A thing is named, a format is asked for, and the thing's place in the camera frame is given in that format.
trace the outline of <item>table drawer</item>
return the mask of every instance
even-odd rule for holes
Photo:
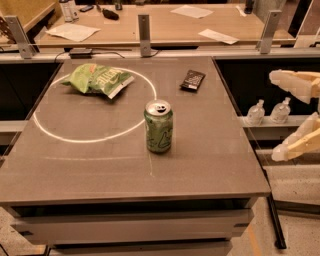
[[[18,218],[13,226],[33,244],[118,243],[231,238],[251,209]]]

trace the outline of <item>white paper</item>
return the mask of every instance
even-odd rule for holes
[[[65,23],[46,31],[46,33],[52,36],[60,36],[72,41],[81,42],[99,30],[99,28]]]
[[[239,39],[235,37],[224,35],[210,29],[203,30],[199,33],[199,35],[217,40],[219,42],[224,42],[226,44],[234,44],[239,41]]]
[[[206,17],[208,15],[210,15],[212,13],[212,11],[206,10],[206,9],[202,9],[202,8],[198,8],[198,7],[192,7],[189,5],[184,5],[181,6],[177,9],[172,10],[171,12],[173,13],[178,13],[181,15],[186,15],[192,18],[203,18]]]

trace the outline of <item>snack bag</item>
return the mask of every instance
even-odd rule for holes
[[[112,99],[133,80],[129,72],[87,63],[77,67],[62,84],[71,85],[82,93],[103,93]]]

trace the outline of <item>can lid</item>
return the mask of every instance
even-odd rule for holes
[[[152,100],[146,105],[146,111],[153,116],[164,116],[170,110],[170,104],[164,100]]]

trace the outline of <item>metal bracket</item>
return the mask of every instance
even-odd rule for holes
[[[280,10],[269,11],[267,21],[262,32],[261,39],[256,46],[256,49],[259,49],[261,54],[267,54],[270,52],[273,36],[277,30],[280,17],[281,17]]]
[[[30,41],[24,32],[21,23],[17,16],[5,16],[8,26],[18,44],[20,55],[23,59],[31,59],[36,53],[35,48],[30,44]]]
[[[151,56],[150,23],[148,14],[139,14],[139,35],[141,57]]]

